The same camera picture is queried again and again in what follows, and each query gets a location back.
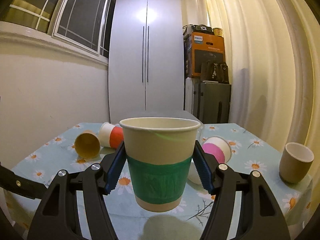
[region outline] table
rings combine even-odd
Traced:
[[[85,160],[77,155],[74,140],[84,130],[98,132],[101,123],[80,123],[49,141],[18,163],[12,170],[19,176],[49,185],[55,174],[65,169],[69,173],[83,171],[99,163],[105,154],[114,152],[102,148],[100,155]],[[302,225],[308,221],[312,180],[306,176],[300,183],[290,186],[279,177],[281,153],[244,128],[228,124],[205,124],[198,130],[197,139],[202,144],[208,137],[221,136],[232,148],[228,165],[238,172],[260,171],[275,195],[288,225]],[[5,198],[12,219],[29,228],[40,200],[30,200],[5,191]],[[77,194],[78,213],[83,236],[91,239],[85,216],[83,195]],[[181,203],[173,210],[153,213],[142,209],[135,201],[128,164],[126,163],[116,189],[105,196],[111,221],[120,240],[199,239],[208,220],[206,215],[214,201],[200,185],[188,181]],[[234,214],[228,239],[236,234],[239,220],[241,193],[236,193]]]

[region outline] curtain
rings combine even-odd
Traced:
[[[223,29],[232,74],[229,122],[280,152],[291,141],[308,146],[315,154],[309,174],[320,188],[320,26],[306,2],[182,0],[182,6],[185,25],[207,24],[208,17],[212,28]],[[313,192],[316,207],[320,193]]]

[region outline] white wall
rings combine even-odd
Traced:
[[[107,67],[0,40],[0,161],[12,168],[80,122],[109,120]]]

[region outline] black handle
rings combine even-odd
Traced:
[[[144,27],[143,27],[143,34],[142,34],[142,83],[143,83],[143,44],[144,44]]]
[[[148,26],[148,59],[147,59],[147,83],[149,83],[149,26]]]

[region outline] wardrobe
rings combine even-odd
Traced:
[[[108,92],[110,121],[138,111],[183,110],[180,0],[116,0]]]

